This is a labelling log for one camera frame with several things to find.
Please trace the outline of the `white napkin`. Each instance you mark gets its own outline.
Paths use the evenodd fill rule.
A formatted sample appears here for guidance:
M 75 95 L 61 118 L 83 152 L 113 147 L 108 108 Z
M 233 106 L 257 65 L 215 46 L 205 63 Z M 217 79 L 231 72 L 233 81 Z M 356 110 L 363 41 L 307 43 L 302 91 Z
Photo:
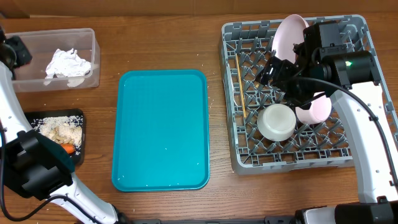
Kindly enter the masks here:
M 81 58 L 74 48 L 68 51 L 57 49 L 45 69 L 45 79 L 83 77 L 90 70 L 91 63 Z

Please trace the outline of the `white bowl with food scraps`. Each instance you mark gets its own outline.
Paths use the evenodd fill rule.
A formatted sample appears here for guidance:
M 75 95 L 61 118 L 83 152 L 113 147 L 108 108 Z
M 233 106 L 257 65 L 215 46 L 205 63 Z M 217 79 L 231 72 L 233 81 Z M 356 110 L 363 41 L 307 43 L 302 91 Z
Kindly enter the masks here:
M 293 135 L 296 116 L 292 109 L 273 104 L 263 109 L 257 117 L 259 132 L 268 140 L 285 141 Z

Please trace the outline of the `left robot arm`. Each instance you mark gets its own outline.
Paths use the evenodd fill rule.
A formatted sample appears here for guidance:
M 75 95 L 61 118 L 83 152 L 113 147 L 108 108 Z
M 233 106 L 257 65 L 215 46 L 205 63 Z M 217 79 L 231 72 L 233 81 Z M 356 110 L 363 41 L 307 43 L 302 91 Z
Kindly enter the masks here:
M 1 187 L 42 201 L 28 215 L 13 217 L 2 198 L 1 211 L 8 220 L 21 222 L 54 203 L 83 223 L 129 223 L 76 176 L 74 162 L 61 145 L 32 129 L 12 85 L 14 69 L 31 59 L 20 37 L 1 34 Z

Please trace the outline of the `orange carrot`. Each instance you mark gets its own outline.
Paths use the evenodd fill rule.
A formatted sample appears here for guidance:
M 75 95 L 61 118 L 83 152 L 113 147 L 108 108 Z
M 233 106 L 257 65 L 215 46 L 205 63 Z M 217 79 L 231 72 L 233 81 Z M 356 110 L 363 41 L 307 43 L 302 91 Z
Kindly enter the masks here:
M 73 154 L 76 151 L 73 144 L 61 144 L 61 146 L 68 154 Z

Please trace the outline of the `pink round plate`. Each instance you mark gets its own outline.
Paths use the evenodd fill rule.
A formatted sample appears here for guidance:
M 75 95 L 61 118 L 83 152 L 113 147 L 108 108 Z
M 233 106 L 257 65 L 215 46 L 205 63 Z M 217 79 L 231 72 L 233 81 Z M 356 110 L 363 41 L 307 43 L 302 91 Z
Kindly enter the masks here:
M 275 51 L 275 56 L 281 60 L 286 59 L 295 63 L 294 44 L 300 44 L 304 41 L 303 30 L 307 27 L 307 21 L 298 14 L 286 17 L 279 24 L 272 42 L 272 50 Z

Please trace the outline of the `pink bowl with food scraps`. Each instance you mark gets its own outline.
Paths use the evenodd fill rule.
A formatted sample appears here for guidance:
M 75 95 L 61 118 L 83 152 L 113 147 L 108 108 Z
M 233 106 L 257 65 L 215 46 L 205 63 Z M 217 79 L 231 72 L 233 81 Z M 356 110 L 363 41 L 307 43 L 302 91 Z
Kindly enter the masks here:
M 332 105 L 325 95 L 311 102 L 308 110 L 295 108 L 298 120 L 303 124 L 318 124 L 326 121 L 331 113 Z

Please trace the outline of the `wooden chopstick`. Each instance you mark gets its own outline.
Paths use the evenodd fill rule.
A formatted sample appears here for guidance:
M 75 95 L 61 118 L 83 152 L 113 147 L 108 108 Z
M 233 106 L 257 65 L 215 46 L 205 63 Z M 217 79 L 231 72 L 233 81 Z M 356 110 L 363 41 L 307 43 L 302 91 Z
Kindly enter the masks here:
M 238 56 L 237 52 L 235 53 L 235 59 L 236 59 L 236 69 L 237 69 L 237 74 L 238 74 L 239 92 L 240 92 L 240 97 L 241 97 L 243 117 L 246 118 L 245 97 L 244 97 L 242 76 L 241 76 L 240 65 L 239 65 L 239 56 Z

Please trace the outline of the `teal serving tray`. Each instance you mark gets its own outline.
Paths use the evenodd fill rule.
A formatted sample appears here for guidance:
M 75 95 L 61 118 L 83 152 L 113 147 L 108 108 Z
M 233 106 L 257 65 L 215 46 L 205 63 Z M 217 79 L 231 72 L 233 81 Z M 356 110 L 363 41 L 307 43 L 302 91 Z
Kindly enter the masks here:
M 210 179 L 208 85 L 199 70 L 119 80 L 112 182 L 122 192 L 198 190 Z

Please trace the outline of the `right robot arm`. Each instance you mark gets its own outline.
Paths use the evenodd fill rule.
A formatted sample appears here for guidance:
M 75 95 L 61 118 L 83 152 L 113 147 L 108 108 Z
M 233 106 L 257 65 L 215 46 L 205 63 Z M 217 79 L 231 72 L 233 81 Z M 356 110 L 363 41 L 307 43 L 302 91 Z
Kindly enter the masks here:
M 281 89 L 302 108 L 319 93 L 329 97 L 353 157 L 358 201 L 297 210 L 292 223 L 396 223 L 397 148 L 375 56 L 367 50 L 348 51 L 336 21 L 305 28 L 303 42 L 293 51 L 295 62 L 273 56 L 256 81 Z

